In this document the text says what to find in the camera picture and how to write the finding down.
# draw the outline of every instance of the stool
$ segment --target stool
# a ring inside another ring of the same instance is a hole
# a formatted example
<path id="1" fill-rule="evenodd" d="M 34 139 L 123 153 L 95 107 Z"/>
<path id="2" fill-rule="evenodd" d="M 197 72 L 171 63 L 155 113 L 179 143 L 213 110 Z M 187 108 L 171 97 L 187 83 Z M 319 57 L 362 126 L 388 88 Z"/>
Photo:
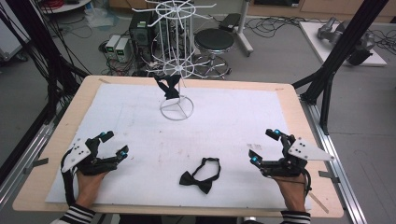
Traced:
<path id="1" fill-rule="evenodd" d="M 206 29 L 198 32 L 195 37 L 195 46 L 208 55 L 195 60 L 195 70 L 201 77 L 222 77 L 231 74 L 231 68 L 218 54 L 228 52 L 233 46 L 233 36 L 220 29 Z"/>

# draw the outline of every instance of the gray floor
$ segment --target gray floor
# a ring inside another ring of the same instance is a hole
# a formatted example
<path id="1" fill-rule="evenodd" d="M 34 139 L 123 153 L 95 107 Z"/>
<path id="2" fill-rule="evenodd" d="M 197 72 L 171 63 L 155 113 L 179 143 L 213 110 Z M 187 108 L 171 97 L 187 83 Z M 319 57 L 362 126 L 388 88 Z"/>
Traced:
<path id="1" fill-rule="evenodd" d="M 59 17 L 67 23 L 81 19 L 83 13 L 75 10 Z M 124 33 L 129 20 L 122 17 L 116 19 L 113 27 L 92 30 L 85 24 L 81 21 L 67 25 L 74 35 L 67 34 L 65 41 L 93 74 L 101 74 L 106 70 L 106 61 L 98 46 L 110 35 Z M 375 29 L 387 31 L 396 26 L 377 25 Z M 246 57 L 235 45 L 235 49 L 224 54 L 233 69 L 227 80 L 291 84 L 314 73 L 321 65 L 303 32 L 296 27 L 285 26 L 273 38 L 259 37 L 248 29 L 245 34 L 254 52 Z M 54 41 L 64 54 L 59 40 Z M 386 67 L 342 66 L 335 76 L 329 131 L 368 223 L 396 223 L 396 56 L 384 49 L 375 50 L 388 63 Z M 1 164 L 46 103 L 46 88 L 44 78 L 31 61 L 13 60 L 0 67 Z M 1 223 L 50 223 L 60 215 L 13 211 L 13 197 L 0 212 Z M 279 222 L 278 218 L 259 220 Z M 313 222 L 348 223 L 348 218 L 313 218 Z"/>

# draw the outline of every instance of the striped sleeve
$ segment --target striped sleeve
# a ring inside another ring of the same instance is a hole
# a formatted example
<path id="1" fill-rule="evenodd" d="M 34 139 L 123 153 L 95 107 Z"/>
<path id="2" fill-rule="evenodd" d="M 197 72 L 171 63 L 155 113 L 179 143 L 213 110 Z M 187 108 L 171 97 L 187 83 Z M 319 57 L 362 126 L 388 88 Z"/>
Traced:
<path id="1" fill-rule="evenodd" d="M 95 216 L 95 212 L 75 203 L 69 207 L 60 220 L 70 224 L 89 224 L 93 216 Z"/>
<path id="2" fill-rule="evenodd" d="M 281 224 L 310 224 L 311 215 L 305 212 L 282 211 L 280 212 L 283 217 Z"/>

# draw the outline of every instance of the wooden table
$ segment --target wooden table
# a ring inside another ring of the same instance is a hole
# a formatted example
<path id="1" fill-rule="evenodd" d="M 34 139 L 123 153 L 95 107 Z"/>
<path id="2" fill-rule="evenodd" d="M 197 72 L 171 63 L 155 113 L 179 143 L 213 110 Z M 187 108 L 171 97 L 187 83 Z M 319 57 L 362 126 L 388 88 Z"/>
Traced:
<path id="1" fill-rule="evenodd" d="M 294 88 L 289 84 L 234 82 L 217 80 L 184 80 L 189 87 L 275 91 L 281 104 L 284 119 L 290 133 L 301 136 L 305 140 L 315 143 L 315 138 L 309 127 L 304 111 L 297 98 Z M 56 176 L 61 158 L 73 140 L 78 125 L 89 109 L 96 91 L 103 83 L 157 85 L 153 78 L 146 77 L 86 77 L 75 98 L 67 108 L 61 122 L 54 131 L 40 159 L 49 158 L 49 163 L 36 167 L 24 183 L 19 195 L 14 201 L 13 208 L 17 211 L 52 211 L 67 210 L 65 203 L 46 203 L 46 197 Z M 310 161 L 307 170 L 312 175 L 310 192 L 312 201 L 312 217 L 341 217 L 344 211 L 329 178 L 318 176 L 318 171 L 327 171 L 322 161 Z M 194 208 L 194 207 L 166 207 L 166 206 L 137 206 L 96 204 L 93 208 L 98 213 L 134 213 L 134 214 L 162 214 L 162 215 L 207 215 L 234 217 L 278 217 L 278 212 L 264 209 L 236 209 L 236 208 Z"/>

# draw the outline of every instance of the round stool seat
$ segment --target round stool seat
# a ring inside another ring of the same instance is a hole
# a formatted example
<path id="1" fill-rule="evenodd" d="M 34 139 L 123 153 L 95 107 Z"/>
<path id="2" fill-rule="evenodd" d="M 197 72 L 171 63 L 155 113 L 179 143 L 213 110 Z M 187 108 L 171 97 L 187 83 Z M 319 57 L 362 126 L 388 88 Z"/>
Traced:
<path id="1" fill-rule="evenodd" d="M 195 35 L 195 44 L 198 49 L 224 52 L 233 46 L 233 36 L 220 29 L 206 29 Z"/>

